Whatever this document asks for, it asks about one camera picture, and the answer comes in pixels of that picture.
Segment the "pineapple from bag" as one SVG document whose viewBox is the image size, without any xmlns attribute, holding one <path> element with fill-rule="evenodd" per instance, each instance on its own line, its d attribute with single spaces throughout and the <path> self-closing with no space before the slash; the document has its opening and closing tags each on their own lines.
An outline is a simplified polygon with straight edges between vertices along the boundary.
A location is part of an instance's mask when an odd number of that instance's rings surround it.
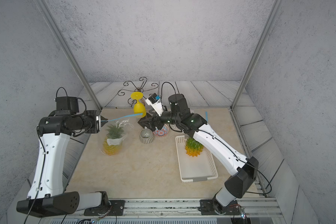
<svg viewBox="0 0 336 224">
<path fill-rule="evenodd" d="M 204 146 L 201 143 L 191 137 L 185 143 L 186 154 L 192 157 L 198 157 L 203 152 L 203 148 Z"/>
</svg>

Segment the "zip-top bag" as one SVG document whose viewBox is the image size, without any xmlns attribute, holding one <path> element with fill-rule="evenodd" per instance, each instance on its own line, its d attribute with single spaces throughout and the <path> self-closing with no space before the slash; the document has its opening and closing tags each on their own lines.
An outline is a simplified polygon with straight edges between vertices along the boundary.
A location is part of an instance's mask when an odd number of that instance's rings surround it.
<svg viewBox="0 0 336 224">
<path fill-rule="evenodd" d="M 208 112 L 205 112 L 205 120 L 208 122 L 209 121 L 209 117 L 208 117 Z"/>
<path fill-rule="evenodd" d="M 101 116 L 101 130 L 104 131 L 101 152 L 112 156 L 118 154 L 127 144 L 134 125 L 131 118 L 141 118 L 142 113 L 125 115 L 116 119 L 107 119 Z"/>
</svg>

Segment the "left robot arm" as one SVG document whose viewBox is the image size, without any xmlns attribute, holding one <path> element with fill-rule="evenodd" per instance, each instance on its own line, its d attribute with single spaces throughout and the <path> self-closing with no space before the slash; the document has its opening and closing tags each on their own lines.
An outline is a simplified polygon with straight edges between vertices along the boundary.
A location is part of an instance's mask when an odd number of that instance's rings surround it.
<svg viewBox="0 0 336 224">
<path fill-rule="evenodd" d="M 63 167 L 71 137 L 98 133 L 102 127 L 101 117 L 95 110 L 85 109 L 80 113 L 79 101 L 81 98 L 56 96 L 56 110 L 40 120 L 36 128 L 39 156 L 35 177 L 27 198 L 17 203 L 17 212 L 42 218 L 87 209 L 92 209 L 97 215 L 105 215 L 106 210 L 111 208 L 104 191 L 88 194 L 65 192 Z"/>
</svg>

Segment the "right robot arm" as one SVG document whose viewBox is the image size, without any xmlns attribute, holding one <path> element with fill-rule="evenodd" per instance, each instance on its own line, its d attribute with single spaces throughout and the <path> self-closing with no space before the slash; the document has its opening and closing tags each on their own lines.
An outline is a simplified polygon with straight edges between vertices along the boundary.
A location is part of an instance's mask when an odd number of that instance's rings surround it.
<svg viewBox="0 0 336 224">
<path fill-rule="evenodd" d="M 212 206 L 206 212 L 215 212 L 224 215 L 233 207 L 237 198 L 242 198 L 255 181 L 260 171 L 259 162 L 255 157 L 248 158 L 239 153 L 224 141 L 201 115 L 191 112 L 183 94 L 174 94 L 169 97 L 168 110 L 157 94 L 152 94 L 145 100 L 151 106 L 154 114 L 146 111 L 141 102 L 143 94 L 140 92 L 131 95 L 135 102 L 133 111 L 140 115 L 139 125 L 151 131 L 160 130 L 164 125 L 173 124 L 178 132 L 187 134 L 191 139 L 208 149 L 226 168 L 230 177 L 224 186 L 212 199 Z"/>
</svg>

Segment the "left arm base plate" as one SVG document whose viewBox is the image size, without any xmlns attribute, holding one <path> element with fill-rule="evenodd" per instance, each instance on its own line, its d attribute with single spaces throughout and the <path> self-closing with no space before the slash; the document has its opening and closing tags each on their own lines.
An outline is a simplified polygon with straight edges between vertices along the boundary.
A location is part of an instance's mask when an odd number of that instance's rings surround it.
<svg viewBox="0 0 336 224">
<path fill-rule="evenodd" d="M 84 216 L 122 216 L 125 207 L 125 200 L 110 200 L 103 202 L 98 207 L 88 208 L 84 211 Z"/>
</svg>

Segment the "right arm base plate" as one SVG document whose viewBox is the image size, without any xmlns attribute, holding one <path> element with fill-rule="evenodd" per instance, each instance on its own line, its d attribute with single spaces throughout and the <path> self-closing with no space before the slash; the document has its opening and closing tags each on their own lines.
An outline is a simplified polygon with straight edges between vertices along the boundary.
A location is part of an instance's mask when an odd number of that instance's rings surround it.
<svg viewBox="0 0 336 224">
<path fill-rule="evenodd" d="M 241 212 L 236 200 L 231 201 L 227 206 L 222 206 L 215 199 L 202 199 L 198 210 L 202 215 L 238 215 Z"/>
</svg>

